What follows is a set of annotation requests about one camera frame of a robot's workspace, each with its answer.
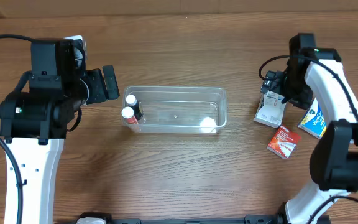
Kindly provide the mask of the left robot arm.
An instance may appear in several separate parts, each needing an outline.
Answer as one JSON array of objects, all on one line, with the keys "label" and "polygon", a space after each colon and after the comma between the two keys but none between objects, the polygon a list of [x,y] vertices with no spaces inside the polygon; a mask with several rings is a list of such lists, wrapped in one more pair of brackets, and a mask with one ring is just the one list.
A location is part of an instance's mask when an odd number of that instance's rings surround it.
[{"label": "left robot arm", "polygon": [[86,69],[80,35],[37,39],[31,69],[0,104],[1,130],[22,178],[22,223],[52,223],[55,178],[67,133],[81,106],[119,98],[112,65]]}]

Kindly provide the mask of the blue VapoDrops box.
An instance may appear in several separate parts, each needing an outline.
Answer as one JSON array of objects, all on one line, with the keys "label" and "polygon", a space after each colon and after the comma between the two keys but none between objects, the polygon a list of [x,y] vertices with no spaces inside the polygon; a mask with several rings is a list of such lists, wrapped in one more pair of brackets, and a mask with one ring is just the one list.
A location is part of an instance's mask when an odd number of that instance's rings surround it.
[{"label": "blue VapoDrops box", "polygon": [[315,98],[311,106],[306,110],[303,118],[300,120],[298,127],[312,136],[321,139],[326,130],[326,123],[323,112]]}]

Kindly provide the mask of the white medicine box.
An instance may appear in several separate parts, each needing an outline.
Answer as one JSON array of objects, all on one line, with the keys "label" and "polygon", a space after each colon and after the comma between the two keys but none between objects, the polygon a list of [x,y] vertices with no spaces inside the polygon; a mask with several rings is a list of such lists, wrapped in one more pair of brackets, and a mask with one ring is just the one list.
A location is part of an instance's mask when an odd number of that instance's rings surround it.
[{"label": "white medicine box", "polygon": [[260,99],[254,121],[278,128],[282,124],[286,103],[282,103],[284,97],[275,92],[263,93]]}]

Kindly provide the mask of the red medicine box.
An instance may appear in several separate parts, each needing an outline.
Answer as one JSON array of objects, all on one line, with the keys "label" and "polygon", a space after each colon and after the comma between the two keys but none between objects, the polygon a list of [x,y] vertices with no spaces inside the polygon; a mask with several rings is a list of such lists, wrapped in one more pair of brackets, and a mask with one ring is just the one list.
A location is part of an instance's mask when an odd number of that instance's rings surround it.
[{"label": "red medicine box", "polygon": [[280,126],[267,145],[267,149],[282,159],[288,159],[301,137],[284,126]]}]

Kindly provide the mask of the orange tube white cap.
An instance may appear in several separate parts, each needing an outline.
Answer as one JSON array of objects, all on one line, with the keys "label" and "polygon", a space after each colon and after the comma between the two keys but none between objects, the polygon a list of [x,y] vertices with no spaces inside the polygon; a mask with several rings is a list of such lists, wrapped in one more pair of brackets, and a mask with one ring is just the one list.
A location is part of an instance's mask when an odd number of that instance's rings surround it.
[{"label": "orange tube white cap", "polygon": [[139,123],[138,120],[135,117],[134,110],[129,106],[124,107],[122,109],[121,115],[122,115],[122,117],[124,118],[124,121],[127,124],[138,124]]}]

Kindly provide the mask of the dark bottle white cap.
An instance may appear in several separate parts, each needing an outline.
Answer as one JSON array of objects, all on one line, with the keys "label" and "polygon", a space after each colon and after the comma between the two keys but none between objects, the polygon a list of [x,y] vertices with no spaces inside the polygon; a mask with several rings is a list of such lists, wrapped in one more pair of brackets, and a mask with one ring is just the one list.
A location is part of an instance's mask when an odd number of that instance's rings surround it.
[{"label": "dark bottle white cap", "polygon": [[138,99],[134,95],[127,95],[126,103],[129,107],[131,107],[134,110],[135,118],[138,121],[140,121],[144,117],[144,115],[143,115],[142,108],[141,108],[141,105],[140,105]]}]

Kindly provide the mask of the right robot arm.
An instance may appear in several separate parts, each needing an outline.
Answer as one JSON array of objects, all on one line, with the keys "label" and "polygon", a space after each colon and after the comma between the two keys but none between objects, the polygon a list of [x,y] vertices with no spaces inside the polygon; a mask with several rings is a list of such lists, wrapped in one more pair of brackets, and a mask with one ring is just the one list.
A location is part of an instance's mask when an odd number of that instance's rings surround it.
[{"label": "right robot arm", "polygon": [[284,71],[267,72],[261,93],[277,93],[282,103],[308,109],[317,99],[326,132],[310,157],[311,181],[283,203],[276,215],[248,215],[245,223],[330,223],[325,211],[338,200],[358,198],[358,101],[334,48],[318,48],[314,35],[299,33],[289,41]]}]

